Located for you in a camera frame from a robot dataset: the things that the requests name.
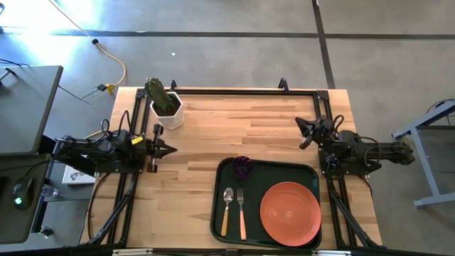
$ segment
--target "concrete floor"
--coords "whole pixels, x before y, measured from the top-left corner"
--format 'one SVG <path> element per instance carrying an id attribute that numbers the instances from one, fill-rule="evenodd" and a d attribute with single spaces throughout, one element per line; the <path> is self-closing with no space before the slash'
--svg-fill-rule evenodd
<path id="1" fill-rule="evenodd" d="M 86 37 L 46 36 L 49 29 L 74 29 L 47 1 L 2 1 L 0 26 L 32 28 L 23 35 L 0 35 L 0 58 L 31 65 L 62 65 L 60 85 L 84 95 L 100 83 L 115 82 L 121 67 Z M 122 1 L 59 0 L 67 14 L 87 29 L 107 31 L 243 31 L 315 33 L 310 0 Z M 326 33 L 455 33 L 450 0 L 319 0 Z M 314 38 L 152 38 L 100 37 L 122 59 L 123 86 L 142 86 L 158 76 L 180 86 L 327 88 L 318 39 Z M 347 89 L 358 132 L 381 141 L 420 117 L 437 100 L 455 97 L 451 40 L 327 40 L 337 88 Z M 85 136 L 109 118 L 114 97 L 97 93 L 86 105 L 61 90 L 46 134 Z M 81 116 L 72 127 L 71 114 Z M 453 174 L 445 176 L 455 180 Z M 455 203 L 415 209 L 412 200 L 430 195 L 420 163 L 384 163 L 372 174 L 373 199 L 384 245 L 400 250 L 453 254 Z M 0 251 L 61 247 L 77 243 L 87 201 L 50 203 L 45 224 L 55 237 L 30 236 Z"/>

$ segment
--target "computer mouse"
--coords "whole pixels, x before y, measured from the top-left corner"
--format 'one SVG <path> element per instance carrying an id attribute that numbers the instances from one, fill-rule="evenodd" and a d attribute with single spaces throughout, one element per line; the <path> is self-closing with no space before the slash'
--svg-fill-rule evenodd
<path id="1" fill-rule="evenodd" d="M 33 178 L 20 178 L 13 186 L 13 204 L 19 210 L 28 209 L 33 202 Z"/>

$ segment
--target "succulent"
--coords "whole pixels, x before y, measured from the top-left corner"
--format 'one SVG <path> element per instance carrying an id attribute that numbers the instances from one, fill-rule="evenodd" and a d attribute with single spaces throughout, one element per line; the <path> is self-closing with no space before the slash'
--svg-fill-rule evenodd
<path id="1" fill-rule="evenodd" d="M 163 83 L 158 78 L 152 78 L 145 83 L 147 95 L 154 101 L 154 107 L 159 108 L 168 115 L 173 115 L 178 110 L 176 99 L 173 99 L 164 89 Z"/>

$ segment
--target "spoon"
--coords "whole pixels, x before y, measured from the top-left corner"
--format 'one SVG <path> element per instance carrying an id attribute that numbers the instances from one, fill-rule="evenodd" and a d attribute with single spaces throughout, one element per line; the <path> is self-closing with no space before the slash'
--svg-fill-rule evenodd
<path id="1" fill-rule="evenodd" d="M 228 211 L 229 211 L 229 203 L 232 202 L 232 199 L 234 198 L 234 191 L 232 188 L 226 188 L 225 192 L 223 194 L 223 198 L 225 199 L 226 202 L 226 209 L 225 209 L 225 215 L 223 217 L 223 226 L 221 227 L 221 235 L 226 236 L 226 233 L 228 232 Z"/>

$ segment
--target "yellow cable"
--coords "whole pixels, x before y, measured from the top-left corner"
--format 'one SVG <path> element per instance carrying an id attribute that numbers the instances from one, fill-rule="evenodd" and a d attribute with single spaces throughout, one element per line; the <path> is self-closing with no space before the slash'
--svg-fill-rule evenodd
<path id="1" fill-rule="evenodd" d="M 89 33 L 87 33 L 87 31 L 85 31 L 84 29 L 82 29 L 81 27 L 79 27 L 70 17 L 68 17 L 68 15 L 66 15 L 57 5 L 54 4 L 54 2 L 52 0 L 48 0 L 59 12 L 61 12 L 61 14 L 63 14 L 69 21 L 71 21 L 71 23 L 76 26 L 77 28 L 79 28 L 86 36 L 88 36 L 90 39 L 94 40 L 94 38 L 89 35 Z M 120 78 L 120 80 L 118 82 L 116 82 L 115 84 L 106 84 L 107 86 L 107 90 L 109 93 L 112 94 L 112 91 L 114 89 L 114 87 L 118 86 L 118 84 L 120 84 L 123 79 L 125 79 L 125 75 L 127 75 L 127 67 L 125 66 L 125 64 L 123 64 L 123 62 L 121 60 L 119 60 L 118 58 L 114 57 L 113 55 L 109 54 L 101 45 L 100 43 L 96 43 L 96 46 L 104 53 L 106 54 L 108 57 L 110 57 L 112 60 L 115 60 L 117 61 L 118 63 L 120 63 L 120 65 L 122 65 L 123 67 L 123 75 L 122 75 L 122 78 Z"/>

